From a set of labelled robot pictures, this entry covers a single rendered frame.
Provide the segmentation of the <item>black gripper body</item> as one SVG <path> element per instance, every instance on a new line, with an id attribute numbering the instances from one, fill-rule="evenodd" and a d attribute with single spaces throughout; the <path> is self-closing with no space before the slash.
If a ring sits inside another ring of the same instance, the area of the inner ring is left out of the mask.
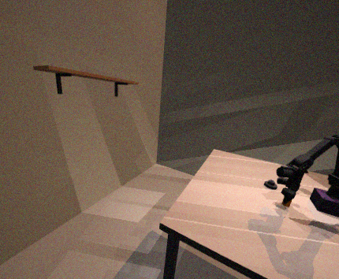
<path id="1" fill-rule="evenodd" d="M 283 188 L 281 193 L 284 195 L 287 195 L 289 198 L 294 199 L 296 196 L 296 193 L 294 191 L 297 191 L 300 188 L 301 180 L 294 180 L 292 178 L 289 178 L 289 188 Z"/>

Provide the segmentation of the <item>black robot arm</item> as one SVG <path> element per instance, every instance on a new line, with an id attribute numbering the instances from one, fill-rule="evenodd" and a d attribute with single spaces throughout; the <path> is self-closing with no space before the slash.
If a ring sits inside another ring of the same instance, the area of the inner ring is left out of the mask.
<path id="1" fill-rule="evenodd" d="M 326 194 L 331 199 L 339 200 L 339 135 L 325 136 L 323 141 L 311 148 L 306 154 L 295 157 L 287 165 L 288 167 L 281 166 L 281 168 L 278 168 L 276 170 L 276 174 L 279 176 L 276 180 L 277 184 L 284 184 L 286 187 L 289 187 L 289 178 L 302 180 L 304 173 L 308 173 L 307 169 L 313 165 L 314 160 L 329 150 L 333 145 L 336 145 L 338 149 L 337 160 L 334 172 L 329 174 L 329 178 L 327 179 L 329 180 L 330 187 Z"/>

